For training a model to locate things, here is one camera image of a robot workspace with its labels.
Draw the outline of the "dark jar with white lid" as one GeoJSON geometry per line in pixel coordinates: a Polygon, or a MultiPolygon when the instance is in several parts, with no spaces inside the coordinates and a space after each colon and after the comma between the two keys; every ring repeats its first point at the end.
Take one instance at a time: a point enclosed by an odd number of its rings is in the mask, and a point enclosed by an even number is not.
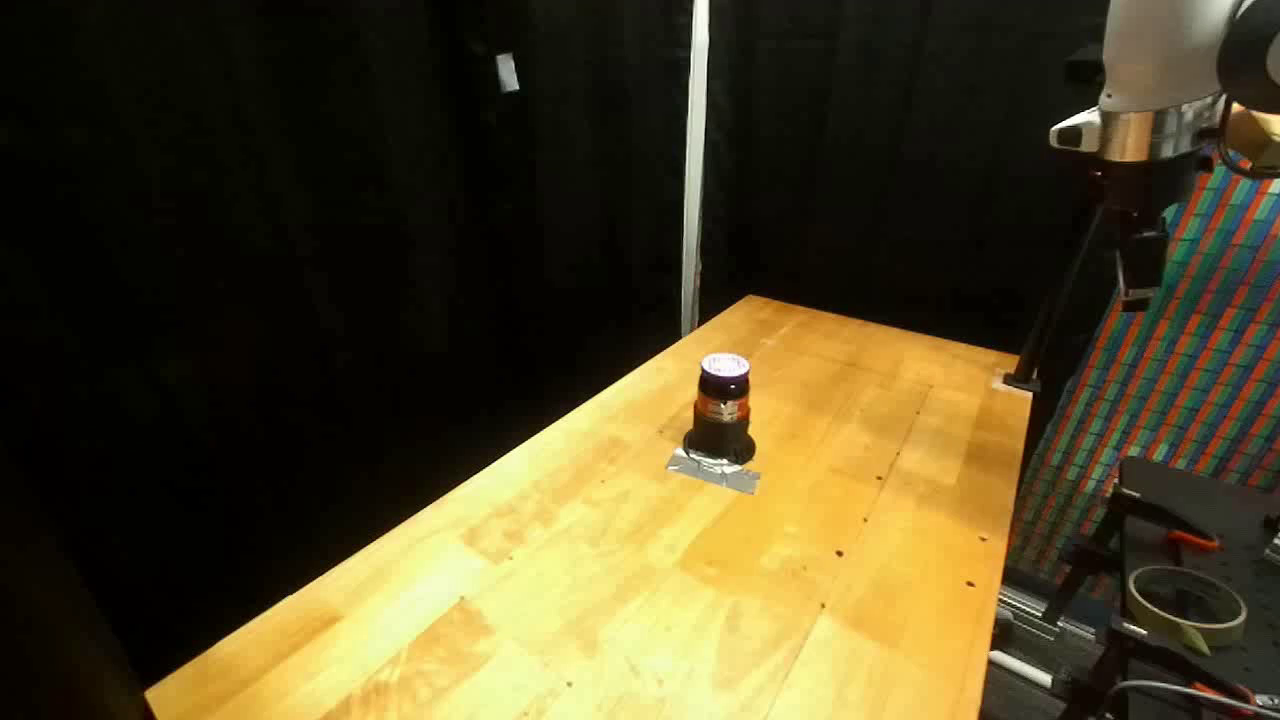
{"type": "Polygon", "coordinates": [[[700,364],[694,416],[704,421],[742,424],[750,419],[749,360],[740,354],[713,352],[700,364]]]}

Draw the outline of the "black round jar holder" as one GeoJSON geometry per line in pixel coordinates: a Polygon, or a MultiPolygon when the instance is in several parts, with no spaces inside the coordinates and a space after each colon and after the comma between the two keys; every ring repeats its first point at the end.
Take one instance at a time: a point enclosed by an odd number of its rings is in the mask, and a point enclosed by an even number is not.
{"type": "Polygon", "coordinates": [[[704,457],[746,465],[756,454],[756,442],[749,428],[748,420],[718,421],[695,414],[692,425],[684,437],[684,448],[704,457]]]}

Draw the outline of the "colourful striped cloth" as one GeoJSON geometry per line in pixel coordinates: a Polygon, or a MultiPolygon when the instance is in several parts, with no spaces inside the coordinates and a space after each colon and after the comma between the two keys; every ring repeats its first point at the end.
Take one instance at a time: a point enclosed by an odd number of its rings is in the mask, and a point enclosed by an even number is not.
{"type": "Polygon", "coordinates": [[[1166,211],[1149,309],[1111,302],[1038,438],[1007,565],[1055,583],[1125,457],[1280,495],[1280,178],[1217,168],[1166,211]]]}

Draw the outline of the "roll of beige tape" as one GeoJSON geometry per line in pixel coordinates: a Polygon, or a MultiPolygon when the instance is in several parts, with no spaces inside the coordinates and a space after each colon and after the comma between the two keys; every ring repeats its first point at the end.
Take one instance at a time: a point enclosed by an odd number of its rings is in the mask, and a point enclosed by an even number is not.
{"type": "Polygon", "coordinates": [[[1203,573],[1171,565],[1138,568],[1125,579],[1125,598],[1139,626],[1199,656],[1243,642],[1245,601],[1203,573]]]}

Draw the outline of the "white vertical pole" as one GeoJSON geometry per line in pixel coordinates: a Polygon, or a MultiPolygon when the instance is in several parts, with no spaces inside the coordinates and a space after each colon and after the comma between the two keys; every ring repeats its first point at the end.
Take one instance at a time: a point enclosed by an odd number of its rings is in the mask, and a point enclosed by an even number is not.
{"type": "Polygon", "coordinates": [[[707,142],[707,86],[710,55],[710,0],[692,0],[684,164],[684,213],[680,277],[680,332],[700,322],[701,209],[707,142]]]}

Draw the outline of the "grey tape patch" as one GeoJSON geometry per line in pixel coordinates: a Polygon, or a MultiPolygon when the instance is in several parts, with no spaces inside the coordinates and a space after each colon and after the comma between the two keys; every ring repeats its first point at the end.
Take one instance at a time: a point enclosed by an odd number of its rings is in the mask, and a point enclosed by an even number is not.
{"type": "Polygon", "coordinates": [[[760,484],[758,471],[727,459],[712,457],[690,448],[676,448],[669,456],[666,469],[740,495],[756,495],[760,484]]]}

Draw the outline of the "aluminium rail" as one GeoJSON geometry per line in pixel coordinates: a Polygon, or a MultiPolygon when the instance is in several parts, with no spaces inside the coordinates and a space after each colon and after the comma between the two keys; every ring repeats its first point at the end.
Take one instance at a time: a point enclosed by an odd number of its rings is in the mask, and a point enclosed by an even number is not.
{"type": "Polygon", "coordinates": [[[1047,623],[1047,603],[1034,594],[1002,585],[989,665],[1036,691],[1053,693],[1057,685],[1092,667],[1103,646],[1094,632],[1071,619],[1047,623]]]}

